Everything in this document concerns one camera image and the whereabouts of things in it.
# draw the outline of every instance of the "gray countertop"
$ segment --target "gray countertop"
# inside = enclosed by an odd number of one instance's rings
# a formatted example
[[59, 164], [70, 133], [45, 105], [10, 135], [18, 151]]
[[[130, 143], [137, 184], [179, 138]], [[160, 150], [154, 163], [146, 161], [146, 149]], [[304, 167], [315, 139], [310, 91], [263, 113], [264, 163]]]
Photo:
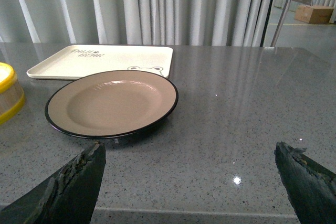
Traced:
[[[54, 130], [44, 106], [69, 81], [26, 71], [65, 44], [0, 44], [27, 101], [0, 125], [0, 205], [30, 191], [92, 140]], [[299, 48], [172, 46], [176, 109], [151, 132], [103, 140], [91, 223], [299, 223], [278, 174], [278, 141], [336, 172], [336, 74]], [[234, 178], [241, 179], [236, 185]]]

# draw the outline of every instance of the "metal stand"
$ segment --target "metal stand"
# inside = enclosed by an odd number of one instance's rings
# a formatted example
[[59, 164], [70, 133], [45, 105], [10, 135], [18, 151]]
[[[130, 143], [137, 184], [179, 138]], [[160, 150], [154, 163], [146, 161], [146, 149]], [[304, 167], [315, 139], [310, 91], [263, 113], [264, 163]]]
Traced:
[[274, 36], [273, 36], [271, 47], [274, 47], [275, 44], [276, 44], [276, 42], [277, 42], [277, 40], [278, 40], [278, 37], [280, 35], [280, 30], [282, 28], [282, 25], [284, 24], [285, 16], [286, 16], [286, 14], [288, 12], [288, 9], [289, 9], [290, 1], [291, 0], [286, 0], [286, 2], [285, 2], [285, 6], [283, 7], [283, 10], [282, 10], [282, 13], [281, 13], [281, 16], [280, 16], [280, 20], [279, 20], [277, 29], [275, 30], [275, 33], [274, 33]]

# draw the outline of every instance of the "plate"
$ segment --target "plate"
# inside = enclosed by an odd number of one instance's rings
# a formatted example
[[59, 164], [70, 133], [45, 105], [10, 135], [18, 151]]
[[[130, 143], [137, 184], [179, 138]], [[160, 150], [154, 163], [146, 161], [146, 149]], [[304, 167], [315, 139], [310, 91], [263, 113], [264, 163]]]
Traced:
[[152, 126], [179, 99], [176, 86], [158, 74], [118, 70], [69, 83], [48, 100], [45, 116], [57, 130], [83, 138], [114, 138]]

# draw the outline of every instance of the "rectangular tray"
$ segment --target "rectangular tray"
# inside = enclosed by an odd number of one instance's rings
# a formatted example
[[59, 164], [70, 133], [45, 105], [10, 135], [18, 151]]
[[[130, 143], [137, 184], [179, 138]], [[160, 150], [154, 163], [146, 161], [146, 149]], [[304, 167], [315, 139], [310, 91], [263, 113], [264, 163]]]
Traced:
[[112, 70], [141, 70], [169, 76], [173, 49], [152, 46], [68, 46], [27, 71], [34, 79], [77, 80]]

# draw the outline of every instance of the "yellow lid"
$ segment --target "yellow lid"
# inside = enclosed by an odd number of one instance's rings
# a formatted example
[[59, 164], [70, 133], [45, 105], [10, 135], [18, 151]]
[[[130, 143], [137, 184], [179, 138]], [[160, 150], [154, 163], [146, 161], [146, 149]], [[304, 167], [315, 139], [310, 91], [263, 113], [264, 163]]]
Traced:
[[3, 62], [0, 62], [0, 94], [9, 89], [17, 80], [14, 69]]

